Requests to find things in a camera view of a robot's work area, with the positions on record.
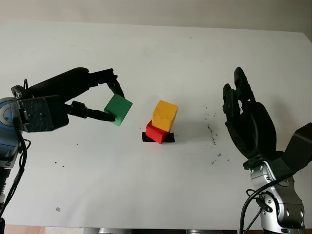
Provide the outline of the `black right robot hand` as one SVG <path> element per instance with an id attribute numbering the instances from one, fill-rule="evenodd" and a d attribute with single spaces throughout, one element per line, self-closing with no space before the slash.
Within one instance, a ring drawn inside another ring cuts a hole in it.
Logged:
<path id="1" fill-rule="evenodd" d="M 236 148 L 247 159 L 244 169 L 269 160 L 276 151 L 276 130 L 266 108 L 255 100 L 241 67 L 234 71 L 235 88 L 223 87 L 225 125 Z"/>

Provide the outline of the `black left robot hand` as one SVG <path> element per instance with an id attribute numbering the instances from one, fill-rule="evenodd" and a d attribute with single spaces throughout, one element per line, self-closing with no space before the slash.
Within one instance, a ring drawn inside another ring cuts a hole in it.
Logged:
<path id="1" fill-rule="evenodd" d="M 117 81 L 117 75 L 113 68 L 90 73 L 87 68 L 78 67 L 60 75 L 42 81 L 31 87 L 20 85 L 11 88 L 12 94 L 17 99 L 40 98 L 47 96 L 60 96 L 63 102 L 67 102 L 92 87 L 107 84 L 110 90 L 124 98 L 122 88 Z M 73 101 L 71 105 L 65 105 L 67 113 L 81 118 L 94 118 L 101 121 L 114 122 L 113 114 L 99 110 L 88 109 L 85 104 Z"/>

